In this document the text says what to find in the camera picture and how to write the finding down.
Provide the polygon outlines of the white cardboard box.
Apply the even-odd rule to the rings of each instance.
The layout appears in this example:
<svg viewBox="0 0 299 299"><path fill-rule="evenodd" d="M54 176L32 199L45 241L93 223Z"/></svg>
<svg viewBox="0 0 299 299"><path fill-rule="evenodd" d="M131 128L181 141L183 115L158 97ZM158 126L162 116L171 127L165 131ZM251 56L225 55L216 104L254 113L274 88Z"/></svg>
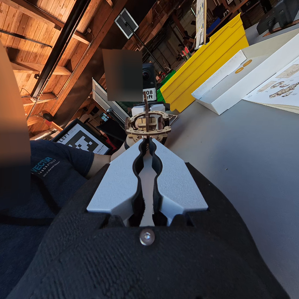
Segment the white cardboard box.
<svg viewBox="0 0 299 299"><path fill-rule="evenodd" d="M222 114L298 57L298 32L295 29L239 50L192 96L214 113ZM252 62L235 74L250 59Z"/></svg>

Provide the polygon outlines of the black ceiling rail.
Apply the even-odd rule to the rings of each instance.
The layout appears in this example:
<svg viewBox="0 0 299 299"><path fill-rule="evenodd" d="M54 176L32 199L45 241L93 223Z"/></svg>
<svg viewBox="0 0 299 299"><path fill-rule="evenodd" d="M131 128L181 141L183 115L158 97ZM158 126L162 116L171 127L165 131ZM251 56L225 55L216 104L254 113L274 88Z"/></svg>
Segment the black ceiling rail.
<svg viewBox="0 0 299 299"><path fill-rule="evenodd" d="M66 23L62 28L62 31L52 49L52 52L50 53L50 56L48 57L47 62L39 75L35 87L33 88L32 97L37 97L45 89L90 2L90 0L77 0L74 3L74 6L66 20Z"/></svg>

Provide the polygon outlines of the wooden horseshoe model part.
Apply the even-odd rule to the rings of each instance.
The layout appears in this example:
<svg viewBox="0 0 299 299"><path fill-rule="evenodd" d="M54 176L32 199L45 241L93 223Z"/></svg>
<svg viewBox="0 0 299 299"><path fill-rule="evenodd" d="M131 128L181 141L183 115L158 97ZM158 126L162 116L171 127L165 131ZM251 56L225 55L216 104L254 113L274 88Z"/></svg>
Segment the wooden horseshoe model part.
<svg viewBox="0 0 299 299"><path fill-rule="evenodd" d="M149 132L149 106L147 101L146 92L143 92L144 96L144 104L145 104L145 124L146 124L146 132Z"/></svg>

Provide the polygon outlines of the person's navy shirt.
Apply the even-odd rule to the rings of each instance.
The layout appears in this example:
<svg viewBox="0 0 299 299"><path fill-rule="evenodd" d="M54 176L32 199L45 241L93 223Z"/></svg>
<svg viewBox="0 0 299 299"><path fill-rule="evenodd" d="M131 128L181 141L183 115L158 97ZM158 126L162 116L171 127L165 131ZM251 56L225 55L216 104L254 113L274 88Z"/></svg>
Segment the person's navy shirt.
<svg viewBox="0 0 299 299"><path fill-rule="evenodd" d="M30 141L30 199L1 210L0 297L6 298L34 258L51 222L87 181L92 152L48 140Z"/></svg>

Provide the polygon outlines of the hanging printed banner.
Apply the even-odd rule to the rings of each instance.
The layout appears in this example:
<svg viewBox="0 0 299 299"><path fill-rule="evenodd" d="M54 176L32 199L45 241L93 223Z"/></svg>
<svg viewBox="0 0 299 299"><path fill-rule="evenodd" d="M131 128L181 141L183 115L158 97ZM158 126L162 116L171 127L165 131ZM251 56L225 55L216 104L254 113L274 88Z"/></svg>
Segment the hanging printed banner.
<svg viewBox="0 0 299 299"><path fill-rule="evenodd" d="M197 0L196 2L196 36L194 42L195 50L206 44L207 30L207 1Z"/></svg>

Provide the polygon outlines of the framed black-and-white marker sign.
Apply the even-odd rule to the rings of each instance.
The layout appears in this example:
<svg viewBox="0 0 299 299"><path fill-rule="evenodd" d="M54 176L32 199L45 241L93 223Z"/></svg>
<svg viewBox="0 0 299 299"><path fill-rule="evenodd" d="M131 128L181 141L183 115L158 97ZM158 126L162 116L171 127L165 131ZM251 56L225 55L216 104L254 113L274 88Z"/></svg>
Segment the framed black-and-white marker sign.
<svg viewBox="0 0 299 299"><path fill-rule="evenodd" d="M107 155L112 151L112 147L99 133L94 132L78 119L72 121L52 141L99 155Z"/></svg>

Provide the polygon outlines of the yellow plastic bin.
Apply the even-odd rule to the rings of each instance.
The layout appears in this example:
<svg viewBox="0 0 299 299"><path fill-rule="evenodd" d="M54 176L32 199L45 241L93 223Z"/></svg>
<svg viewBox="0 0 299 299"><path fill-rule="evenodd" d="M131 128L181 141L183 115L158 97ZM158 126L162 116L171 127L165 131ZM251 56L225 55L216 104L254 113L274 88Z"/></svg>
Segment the yellow plastic bin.
<svg viewBox="0 0 299 299"><path fill-rule="evenodd" d="M248 47L240 14L210 37L192 57L161 87L161 93L170 110L182 112L195 98L192 96L201 84L212 76L239 50Z"/></svg>

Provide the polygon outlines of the open instruction booklet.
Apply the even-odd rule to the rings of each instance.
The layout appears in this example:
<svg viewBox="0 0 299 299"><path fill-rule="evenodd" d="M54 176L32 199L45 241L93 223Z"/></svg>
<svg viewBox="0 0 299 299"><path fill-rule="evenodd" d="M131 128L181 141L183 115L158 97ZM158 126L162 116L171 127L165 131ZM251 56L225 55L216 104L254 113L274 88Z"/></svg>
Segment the open instruction booklet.
<svg viewBox="0 0 299 299"><path fill-rule="evenodd" d="M243 100L299 113L299 58L247 94Z"/></svg>

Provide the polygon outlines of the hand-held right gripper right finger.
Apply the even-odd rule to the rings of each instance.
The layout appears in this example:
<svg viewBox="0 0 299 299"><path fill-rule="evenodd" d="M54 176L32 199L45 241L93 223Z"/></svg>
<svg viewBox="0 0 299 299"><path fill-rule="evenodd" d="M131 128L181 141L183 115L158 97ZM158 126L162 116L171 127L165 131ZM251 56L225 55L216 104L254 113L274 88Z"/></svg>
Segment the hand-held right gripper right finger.
<svg viewBox="0 0 299 299"><path fill-rule="evenodd" d="M204 200L185 162L155 139L150 139L152 168L156 172L152 215L155 226L169 226L176 215L205 211Z"/></svg>

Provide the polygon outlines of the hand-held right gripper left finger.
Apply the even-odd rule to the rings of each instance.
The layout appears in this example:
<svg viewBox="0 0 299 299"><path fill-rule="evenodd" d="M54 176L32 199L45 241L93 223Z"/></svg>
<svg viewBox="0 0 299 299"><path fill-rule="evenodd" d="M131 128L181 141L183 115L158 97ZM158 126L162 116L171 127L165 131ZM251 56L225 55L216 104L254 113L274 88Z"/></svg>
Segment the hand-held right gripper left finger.
<svg viewBox="0 0 299 299"><path fill-rule="evenodd" d="M123 221L127 219L129 226L140 226L145 203L139 173L146 151L147 139L142 139L110 162L87 206L88 212L117 215Z"/></svg>

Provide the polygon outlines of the hanging ceiling light panel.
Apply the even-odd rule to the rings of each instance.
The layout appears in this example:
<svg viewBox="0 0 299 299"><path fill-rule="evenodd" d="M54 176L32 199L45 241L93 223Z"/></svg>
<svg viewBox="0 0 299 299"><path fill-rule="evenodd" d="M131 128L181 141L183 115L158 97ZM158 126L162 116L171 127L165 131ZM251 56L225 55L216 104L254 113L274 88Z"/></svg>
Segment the hanging ceiling light panel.
<svg viewBox="0 0 299 299"><path fill-rule="evenodd" d="M121 11L114 22L117 24L127 39L130 39L133 36L132 31L136 32L139 28L126 8Z"/></svg>

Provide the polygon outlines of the black case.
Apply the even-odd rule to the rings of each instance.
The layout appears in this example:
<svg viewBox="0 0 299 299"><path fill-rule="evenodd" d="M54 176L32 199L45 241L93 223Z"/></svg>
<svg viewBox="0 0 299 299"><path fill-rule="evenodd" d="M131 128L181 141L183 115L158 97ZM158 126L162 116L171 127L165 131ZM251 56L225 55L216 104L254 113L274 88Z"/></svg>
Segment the black case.
<svg viewBox="0 0 299 299"><path fill-rule="evenodd" d="M257 25L257 32L261 35L266 30L271 31L278 22L281 28L292 23L299 9L298 0L280 0L267 12Z"/></svg>

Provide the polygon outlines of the green plastic bin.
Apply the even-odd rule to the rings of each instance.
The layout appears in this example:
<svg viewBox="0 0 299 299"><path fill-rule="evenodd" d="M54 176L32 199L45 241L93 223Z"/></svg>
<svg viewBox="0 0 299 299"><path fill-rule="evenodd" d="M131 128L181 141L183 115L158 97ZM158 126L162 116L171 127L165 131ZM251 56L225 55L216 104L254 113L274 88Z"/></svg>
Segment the green plastic bin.
<svg viewBox="0 0 299 299"><path fill-rule="evenodd" d="M176 70L172 70L163 80L162 82L160 83L160 85L158 85L157 87L159 87L159 89L157 90L157 101L158 102L163 102L165 103L165 100L164 100L164 97L162 95L162 92L161 92L161 87L166 84L166 82L168 80L170 80L170 78L176 73Z"/></svg>

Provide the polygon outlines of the silver ventilation duct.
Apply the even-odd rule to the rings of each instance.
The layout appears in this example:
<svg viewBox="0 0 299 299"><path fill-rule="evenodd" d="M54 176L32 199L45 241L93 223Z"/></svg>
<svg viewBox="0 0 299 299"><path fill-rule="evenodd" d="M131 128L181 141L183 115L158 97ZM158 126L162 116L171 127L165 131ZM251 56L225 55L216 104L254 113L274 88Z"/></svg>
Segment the silver ventilation duct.
<svg viewBox="0 0 299 299"><path fill-rule="evenodd" d="M50 135L52 135L53 133L56 133L58 130L55 128L50 128L48 130L45 130L33 137L31 137L29 140L40 140L40 139L46 139L47 137L49 137Z"/></svg>

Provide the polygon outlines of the small wooden robot model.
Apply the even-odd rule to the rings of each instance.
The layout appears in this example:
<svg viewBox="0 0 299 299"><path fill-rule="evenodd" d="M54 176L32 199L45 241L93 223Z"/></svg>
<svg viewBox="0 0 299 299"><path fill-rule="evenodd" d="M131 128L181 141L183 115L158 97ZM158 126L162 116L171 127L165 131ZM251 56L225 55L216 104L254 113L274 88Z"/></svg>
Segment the small wooden robot model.
<svg viewBox="0 0 299 299"><path fill-rule="evenodd" d="M125 132L134 143L150 137L158 142L165 142L168 133L171 132L169 115L165 112L150 111L147 115L142 112L131 118L127 117Z"/></svg>

